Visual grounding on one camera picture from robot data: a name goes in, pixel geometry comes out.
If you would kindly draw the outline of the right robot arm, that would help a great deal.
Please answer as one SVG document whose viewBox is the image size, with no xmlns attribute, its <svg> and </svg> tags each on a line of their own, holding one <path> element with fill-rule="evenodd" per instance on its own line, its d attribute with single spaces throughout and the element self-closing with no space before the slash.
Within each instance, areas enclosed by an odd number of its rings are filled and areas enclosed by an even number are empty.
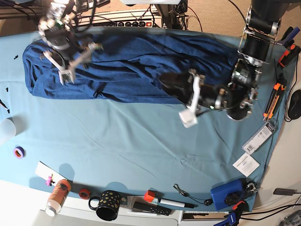
<svg viewBox="0 0 301 226">
<path fill-rule="evenodd" d="M 76 68 L 90 62 L 92 53 L 103 49 L 93 36 L 84 33 L 93 24 L 96 1 L 93 5 L 84 0 L 54 0 L 45 17 L 39 21 L 38 30 L 42 40 L 50 47 L 40 59 L 47 59 L 59 71 L 60 76 L 75 76 Z M 92 10 L 88 25 L 79 30 L 79 14 Z"/>
</svg>

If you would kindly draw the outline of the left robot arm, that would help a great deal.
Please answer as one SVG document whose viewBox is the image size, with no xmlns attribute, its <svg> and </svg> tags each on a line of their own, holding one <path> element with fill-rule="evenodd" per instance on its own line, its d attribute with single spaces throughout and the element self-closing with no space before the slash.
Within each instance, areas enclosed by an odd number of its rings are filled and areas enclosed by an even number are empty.
<svg viewBox="0 0 301 226">
<path fill-rule="evenodd" d="M 272 54 L 281 18 L 290 4 L 291 0 L 251 2 L 238 48 L 239 58 L 224 83 L 210 85 L 206 76 L 194 68 L 160 77 L 164 89 L 185 104 L 186 108 L 179 112 L 185 127 L 197 124 L 197 117 L 203 114 L 202 107 L 226 111 L 236 121 L 252 113 L 262 66 Z"/>
</svg>

